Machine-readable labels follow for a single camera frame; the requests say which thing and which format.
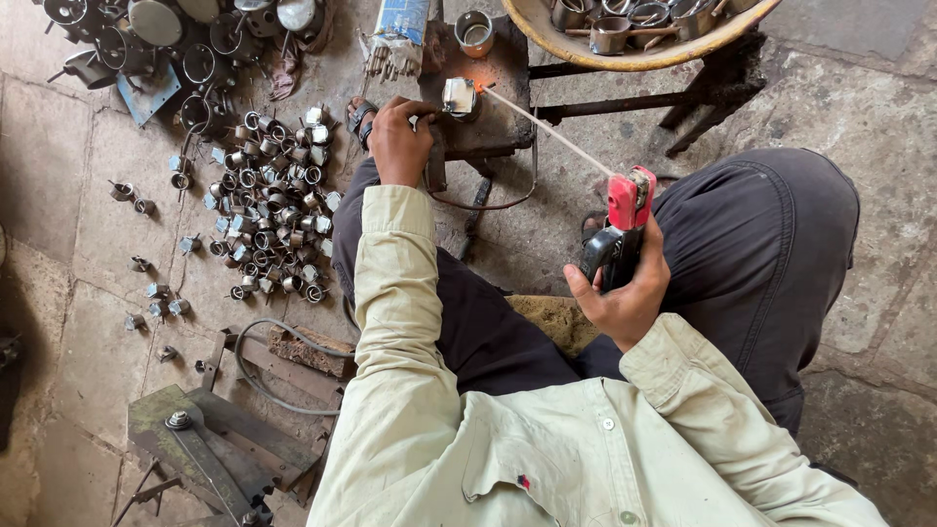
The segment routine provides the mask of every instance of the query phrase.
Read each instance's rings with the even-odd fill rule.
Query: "concrete floor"
[[[342,7],[335,39],[307,57],[301,85],[276,105],[298,115],[324,101],[333,110],[363,89],[356,28],[373,26],[377,0]],[[469,2],[492,15],[498,0]],[[465,3],[447,2],[451,19]],[[799,441],[806,453],[858,480],[892,525],[937,522],[937,3],[901,0],[887,16],[873,0],[786,0],[763,29],[768,88],[676,160],[661,156],[669,137],[655,127],[664,110],[565,120],[562,133],[614,167],[690,173],[753,147],[803,146],[825,153],[854,178],[862,197],[855,269],[827,317],[823,344],[804,375],[807,408]],[[30,357],[17,405],[11,448],[0,455],[0,525],[46,527],[110,524],[140,477],[126,452],[126,405],[167,384],[197,385],[192,368],[212,349],[214,332],[260,316],[283,318],[352,339],[334,304],[282,298],[264,306],[223,298],[236,276],[202,253],[183,256],[179,237],[208,233],[213,214],[200,192],[177,202],[166,159],[180,132],[150,123],[136,129],[115,91],[85,91],[69,77],[44,80],[78,48],[25,0],[0,3],[0,222],[10,251],[2,269],[3,323],[23,333]],[[551,60],[531,46],[532,64]],[[625,97],[683,86],[699,68],[594,73],[533,84],[535,104]],[[394,92],[416,97],[415,83],[372,84],[380,104]],[[236,101],[239,110],[246,106]],[[341,132],[331,166],[342,189],[360,160]],[[526,192],[530,153],[498,161],[502,174],[491,203]],[[540,185],[534,197],[488,213],[471,266],[498,286],[522,294],[568,294],[560,268],[577,258],[578,220],[601,208],[601,177],[570,161],[557,142],[541,139]],[[216,166],[198,167],[203,187]],[[107,180],[130,181],[156,201],[147,219],[107,195]],[[479,177],[449,165],[453,195],[467,200]],[[465,215],[437,207],[439,242],[459,247]],[[140,254],[151,277],[128,273]],[[187,298],[187,322],[122,326],[141,312],[143,288],[168,282]],[[171,344],[182,354],[160,365],[152,351]],[[302,401],[287,384],[274,388]],[[308,423],[255,397],[222,366],[216,390],[262,419],[306,439]],[[170,491],[159,519],[138,507],[125,525],[162,525],[204,512]],[[275,525],[302,525],[305,512],[282,495],[268,499]]]

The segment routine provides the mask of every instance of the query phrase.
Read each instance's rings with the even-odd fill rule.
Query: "gray cable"
[[[237,340],[234,341],[234,350],[233,350],[233,351],[234,351],[234,359],[235,359],[234,362],[237,364],[237,368],[241,371],[241,374],[244,375],[244,378],[247,379],[247,383],[250,384],[251,387],[253,387],[255,390],[257,390],[258,393],[260,393],[261,395],[263,395],[263,396],[266,397],[267,399],[269,399],[269,400],[275,402],[276,404],[279,404],[279,405],[282,406],[283,408],[286,408],[287,410],[292,410],[292,411],[294,411],[294,412],[296,412],[296,413],[298,413],[298,414],[306,414],[306,415],[338,415],[338,414],[339,414],[339,411],[338,411],[338,410],[308,410],[308,409],[306,409],[306,408],[300,408],[300,407],[298,407],[298,406],[293,406],[293,405],[289,404],[288,402],[286,402],[285,400],[280,399],[279,397],[275,396],[274,394],[268,392],[263,386],[261,386],[260,384],[258,384],[258,382],[255,381],[255,380],[253,379],[253,377],[250,376],[249,373],[247,373],[247,370],[244,368],[244,359],[241,357],[241,342],[242,342],[242,340],[244,340],[244,335],[247,334],[247,330],[248,330],[248,329],[250,329],[251,327],[254,327],[254,326],[257,325],[257,324],[263,324],[263,323],[270,323],[270,324],[274,324],[274,325],[278,325],[278,326],[282,327],[283,329],[289,331],[294,337],[296,337],[297,339],[301,340],[301,341],[303,342],[303,344],[306,344],[307,346],[311,346],[313,349],[319,350],[320,352],[323,352],[324,354],[328,354],[328,355],[331,355],[331,356],[334,356],[334,357],[343,357],[343,358],[344,358],[344,357],[354,357],[354,354],[346,354],[346,353],[343,353],[343,352],[337,352],[337,351],[335,351],[335,350],[330,350],[330,349],[328,349],[328,348],[326,348],[326,347],[324,347],[324,346],[320,346],[320,345],[318,345],[317,343],[315,343],[315,342],[313,342],[312,340],[310,340],[309,338],[307,338],[306,335],[303,335],[302,333],[300,333],[299,331],[296,331],[296,330],[293,329],[292,327],[289,327],[288,325],[283,324],[282,322],[280,322],[280,321],[277,320],[277,319],[266,319],[266,318],[265,318],[265,319],[257,319],[256,321],[254,321],[254,322],[248,324],[247,326],[245,326],[245,328],[241,330],[241,333],[238,333],[238,335],[237,335]]]

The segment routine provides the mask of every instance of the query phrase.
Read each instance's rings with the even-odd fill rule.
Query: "sandal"
[[[592,236],[598,234],[599,231],[602,230],[605,224],[605,216],[607,215],[605,214],[604,211],[601,211],[601,210],[590,210],[586,212],[585,216],[583,216],[583,220],[579,223],[579,230],[582,233],[580,241],[582,242],[583,247],[585,247],[586,243],[588,243],[588,241],[592,239]],[[586,222],[589,221],[590,219],[598,220],[599,226],[589,227],[587,229]]]
[[[364,116],[367,115],[368,112],[374,112],[377,114],[378,107],[371,104],[370,101],[365,100],[363,103],[361,103],[361,106],[355,108],[355,111],[351,117],[348,117],[348,114],[346,113],[345,118],[345,123],[348,127],[349,133],[358,137],[358,141],[361,143],[361,148],[365,152],[367,152],[367,136],[371,135],[371,124],[373,121],[369,121],[363,127],[361,126],[361,122],[364,120]]]

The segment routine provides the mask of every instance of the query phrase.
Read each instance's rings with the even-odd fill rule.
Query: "round metal disc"
[[[234,0],[234,7],[247,13],[248,11],[267,9],[273,2],[274,0]]]
[[[280,0],[276,17],[288,31],[302,31],[315,18],[317,9],[315,0]]]
[[[182,22],[169,6],[156,0],[135,2],[129,11],[130,27],[154,46],[171,46],[182,38]]]
[[[179,7],[196,22],[212,23],[218,18],[217,0],[176,0]]]

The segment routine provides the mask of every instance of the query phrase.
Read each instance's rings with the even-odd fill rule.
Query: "hand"
[[[654,325],[670,282],[670,267],[663,258],[661,228],[653,216],[647,219],[634,278],[622,288],[599,294],[599,288],[589,284],[579,267],[571,264],[563,268],[563,274],[586,318],[626,353]],[[595,283],[602,283],[601,270]]]
[[[419,116],[415,132],[409,122],[413,115]],[[435,120],[435,106],[400,96],[380,109],[371,125],[368,145],[382,185],[417,186],[433,146],[429,125]]]

